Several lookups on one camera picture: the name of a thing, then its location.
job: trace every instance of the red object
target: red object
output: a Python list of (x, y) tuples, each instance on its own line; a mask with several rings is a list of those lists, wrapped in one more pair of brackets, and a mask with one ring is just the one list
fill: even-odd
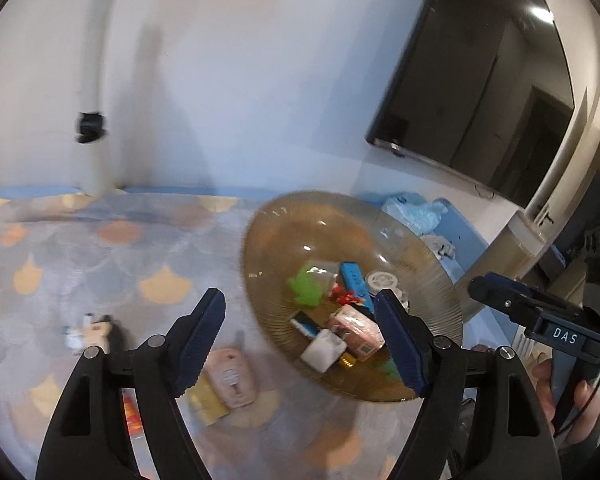
[(142, 433), (142, 419), (136, 408), (134, 400), (127, 394), (122, 394), (122, 400), (125, 405), (126, 426), (129, 429), (129, 435), (137, 435)]
[(335, 300), (336, 303), (341, 306), (348, 305), (351, 303), (364, 304), (362, 298), (354, 296), (352, 290), (345, 290), (345, 288), (342, 285), (339, 285), (337, 283), (333, 285), (333, 288), (331, 289), (330, 298), (332, 300)]

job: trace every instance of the green toy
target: green toy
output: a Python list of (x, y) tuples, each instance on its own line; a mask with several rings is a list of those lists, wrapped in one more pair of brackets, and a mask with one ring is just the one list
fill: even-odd
[(387, 379), (391, 381), (400, 380), (400, 373), (398, 372), (398, 368), (395, 366), (393, 359), (389, 359), (387, 362), (385, 362), (380, 369), (384, 372)]
[(312, 268), (306, 265), (292, 278), (286, 280), (288, 286), (296, 293), (294, 301), (297, 304), (315, 308), (322, 300), (322, 285), (308, 272)]

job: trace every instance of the black cable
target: black cable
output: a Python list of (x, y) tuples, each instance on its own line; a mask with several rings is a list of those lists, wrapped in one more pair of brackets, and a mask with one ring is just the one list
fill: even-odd
[(596, 393), (598, 392), (599, 387), (600, 387), (600, 377), (598, 378), (596, 387), (593, 389), (593, 393), (589, 396), (589, 399), (587, 399), (587, 402), (585, 403), (585, 405), (580, 409), (580, 411), (578, 413), (576, 413), (576, 416), (573, 417), (571, 422), (569, 422), (563, 428), (561, 428), (560, 431), (556, 431), (556, 433), (554, 434), (554, 438), (558, 438), (565, 431), (570, 430), (573, 427), (573, 425), (576, 423), (576, 421), (580, 418), (580, 415), (582, 415), (586, 411), (586, 409), (589, 407), (591, 401), (593, 400), (593, 397), (596, 396)]

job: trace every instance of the finger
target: finger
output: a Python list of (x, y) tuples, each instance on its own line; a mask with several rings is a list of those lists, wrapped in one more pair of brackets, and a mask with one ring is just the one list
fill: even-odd
[(554, 425), (551, 423), (551, 421), (555, 416), (555, 405), (554, 398), (551, 395), (551, 386), (549, 381), (539, 380), (538, 384), (536, 384), (536, 394), (538, 394), (538, 400), (540, 401), (542, 412), (549, 423), (551, 434), (554, 434)]
[[(576, 386), (576, 391), (573, 394), (573, 404), (581, 410), (589, 400), (593, 393), (593, 387), (589, 386), (586, 381), (581, 381)], [(580, 415), (573, 429), (570, 431), (566, 440), (566, 445), (577, 444), (585, 440), (593, 431), (600, 414), (600, 396), (596, 395), (591, 399), (587, 409)]]
[(553, 366), (554, 360), (547, 359), (546, 361), (542, 361), (540, 364), (534, 366), (531, 369), (531, 373), (536, 379), (544, 379), (549, 381), (551, 380), (551, 371), (553, 369)]

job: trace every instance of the television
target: television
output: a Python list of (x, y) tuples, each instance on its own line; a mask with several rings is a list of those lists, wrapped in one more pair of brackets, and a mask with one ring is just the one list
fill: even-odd
[(526, 208), (574, 113), (545, 0), (424, 0), (366, 139)]

